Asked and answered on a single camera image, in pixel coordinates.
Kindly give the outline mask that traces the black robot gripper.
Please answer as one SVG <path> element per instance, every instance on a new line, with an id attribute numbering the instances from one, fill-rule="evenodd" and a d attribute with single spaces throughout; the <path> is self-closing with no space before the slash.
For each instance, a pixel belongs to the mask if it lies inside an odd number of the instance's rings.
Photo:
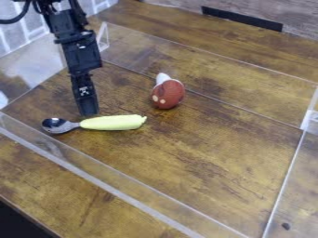
<path id="1" fill-rule="evenodd" d="M 102 67 L 97 33 L 89 30 L 87 14 L 78 0 L 67 0 L 70 8 L 58 10 L 55 3 L 62 0 L 42 0 L 42 13 L 55 43 L 62 45 L 71 75 L 73 92 L 82 116 L 99 112 L 98 94 L 90 72 Z"/>

